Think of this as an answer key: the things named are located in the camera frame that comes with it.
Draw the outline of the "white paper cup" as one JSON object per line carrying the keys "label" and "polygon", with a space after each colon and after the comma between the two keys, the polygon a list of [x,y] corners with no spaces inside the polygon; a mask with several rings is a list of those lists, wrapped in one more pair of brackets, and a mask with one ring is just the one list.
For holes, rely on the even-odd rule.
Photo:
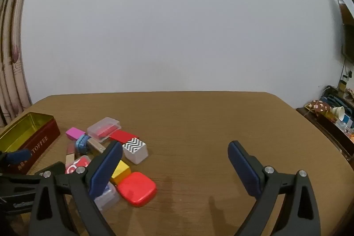
{"label": "white paper cup", "polygon": [[343,121],[345,116],[345,109],[343,106],[341,107],[332,107],[331,113],[340,121]]}

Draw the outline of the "red rounded square case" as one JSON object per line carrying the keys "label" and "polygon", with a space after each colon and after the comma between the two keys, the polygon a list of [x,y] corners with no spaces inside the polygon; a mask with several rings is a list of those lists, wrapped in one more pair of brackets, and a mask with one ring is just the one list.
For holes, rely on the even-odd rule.
{"label": "red rounded square case", "polygon": [[149,177],[133,172],[116,186],[119,194],[134,207],[142,207],[154,198],[157,186]]}

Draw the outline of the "wall mounted television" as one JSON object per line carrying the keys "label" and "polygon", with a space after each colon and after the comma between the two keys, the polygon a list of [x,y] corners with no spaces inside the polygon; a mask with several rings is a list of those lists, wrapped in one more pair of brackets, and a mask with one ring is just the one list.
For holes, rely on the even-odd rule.
{"label": "wall mounted television", "polygon": [[353,42],[353,15],[345,4],[344,0],[337,0],[341,20],[342,20],[342,31],[343,31],[343,44],[341,52],[346,60],[350,63],[354,61],[354,42]]}

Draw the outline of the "blue polka dot case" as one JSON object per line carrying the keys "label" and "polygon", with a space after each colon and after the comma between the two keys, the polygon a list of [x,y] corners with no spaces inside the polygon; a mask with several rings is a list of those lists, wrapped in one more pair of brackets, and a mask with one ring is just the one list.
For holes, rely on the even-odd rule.
{"label": "blue polka dot case", "polygon": [[90,136],[87,134],[81,135],[75,142],[75,151],[81,155],[86,155],[88,153],[88,140]]}

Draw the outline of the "red gold toffee tin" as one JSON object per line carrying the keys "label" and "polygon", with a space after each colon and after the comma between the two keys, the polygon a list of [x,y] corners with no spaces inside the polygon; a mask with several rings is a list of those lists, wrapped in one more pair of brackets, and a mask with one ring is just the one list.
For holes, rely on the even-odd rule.
{"label": "red gold toffee tin", "polygon": [[13,153],[27,149],[31,156],[26,161],[9,165],[7,172],[26,174],[60,136],[55,118],[48,114],[29,112],[16,120],[1,134],[1,152]]}

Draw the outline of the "cluttered side shelf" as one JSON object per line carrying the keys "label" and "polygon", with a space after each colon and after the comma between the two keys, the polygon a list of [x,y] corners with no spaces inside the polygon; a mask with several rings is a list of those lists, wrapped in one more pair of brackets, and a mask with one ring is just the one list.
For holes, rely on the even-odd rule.
{"label": "cluttered side shelf", "polygon": [[[332,107],[345,109],[343,121],[332,113]],[[353,162],[353,90],[339,91],[326,86],[319,99],[297,108],[302,116],[320,130],[350,163]]]}

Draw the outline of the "floral beige curtain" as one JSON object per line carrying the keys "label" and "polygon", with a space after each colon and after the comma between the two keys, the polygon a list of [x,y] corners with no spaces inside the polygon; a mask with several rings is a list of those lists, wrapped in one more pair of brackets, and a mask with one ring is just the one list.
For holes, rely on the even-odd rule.
{"label": "floral beige curtain", "polygon": [[1,128],[32,105],[21,50],[24,0],[1,0]]}

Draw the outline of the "white zigzag pattern box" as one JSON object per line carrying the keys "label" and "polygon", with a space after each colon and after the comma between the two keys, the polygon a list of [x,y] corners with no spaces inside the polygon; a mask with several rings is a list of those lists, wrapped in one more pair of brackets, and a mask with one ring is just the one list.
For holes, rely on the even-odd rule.
{"label": "white zigzag pattern box", "polygon": [[138,138],[130,139],[122,148],[125,157],[135,165],[138,165],[149,156],[146,143]]}

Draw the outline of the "silver gold rectangular bar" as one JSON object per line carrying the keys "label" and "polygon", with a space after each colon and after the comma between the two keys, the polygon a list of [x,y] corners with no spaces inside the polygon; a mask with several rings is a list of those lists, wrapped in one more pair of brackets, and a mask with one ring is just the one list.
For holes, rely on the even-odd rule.
{"label": "silver gold rectangular bar", "polygon": [[100,142],[98,142],[94,138],[89,138],[87,140],[87,145],[91,150],[95,150],[101,154],[104,153],[104,151],[106,149],[105,146],[103,146]]}

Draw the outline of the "red rectangular block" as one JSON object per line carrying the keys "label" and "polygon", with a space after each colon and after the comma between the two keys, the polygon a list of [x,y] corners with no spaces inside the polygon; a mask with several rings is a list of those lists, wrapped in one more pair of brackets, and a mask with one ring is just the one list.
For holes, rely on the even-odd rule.
{"label": "red rectangular block", "polygon": [[129,132],[126,132],[124,130],[120,130],[117,129],[115,131],[113,131],[110,135],[109,135],[109,139],[110,140],[115,140],[120,142],[121,144],[125,144],[128,141],[132,140],[133,138],[137,138],[136,135],[131,134]]}

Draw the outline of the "clear box red insert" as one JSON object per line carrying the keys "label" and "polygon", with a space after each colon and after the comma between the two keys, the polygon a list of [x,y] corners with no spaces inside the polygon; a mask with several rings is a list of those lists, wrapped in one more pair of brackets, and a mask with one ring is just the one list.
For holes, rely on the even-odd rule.
{"label": "clear box red insert", "polygon": [[98,142],[103,142],[118,129],[121,129],[119,120],[105,117],[87,128],[87,134]]}

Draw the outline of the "yellow orange cube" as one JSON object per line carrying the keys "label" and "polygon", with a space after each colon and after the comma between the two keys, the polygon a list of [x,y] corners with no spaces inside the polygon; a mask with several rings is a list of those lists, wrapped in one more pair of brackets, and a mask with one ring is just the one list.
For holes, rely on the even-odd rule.
{"label": "yellow orange cube", "polygon": [[123,179],[128,177],[130,174],[130,167],[124,161],[119,161],[117,167],[115,168],[111,176],[110,181],[112,184],[118,185],[120,182],[122,182]]}

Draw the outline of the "pink rectangular block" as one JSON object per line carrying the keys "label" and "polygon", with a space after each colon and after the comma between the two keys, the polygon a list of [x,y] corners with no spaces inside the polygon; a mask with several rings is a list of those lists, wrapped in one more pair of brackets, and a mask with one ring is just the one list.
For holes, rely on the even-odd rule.
{"label": "pink rectangular block", "polygon": [[70,129],[68,129],[65,134],[68,137],[68,139],[76,141],[81,136],[85,135],[85,131],[82,131],[78,128],[72,127]]}

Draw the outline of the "clear box blue label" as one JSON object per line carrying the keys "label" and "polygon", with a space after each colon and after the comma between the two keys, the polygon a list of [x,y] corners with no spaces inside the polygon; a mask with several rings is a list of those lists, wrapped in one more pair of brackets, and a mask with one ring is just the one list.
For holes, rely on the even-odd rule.
{"label": "clear box blue label", "polygon": [[[86,155],[81,156],[73,162],[66,163],[65,173],[71,174],[78,167],[87,167],[90,162],[91,162],[91,159],[88,156],[86,156]],[[97,198],[95,198],[94,202],[95,202],[96,206],[98,207],[99,211],[104,212],[107,209],[114,206],[119,201],[119,199],[120,199],[120,196],[118,195],[118,192],[117,192],[115,186],[111,182],[108,182],[103,193],[100,196],[98,196]]]}

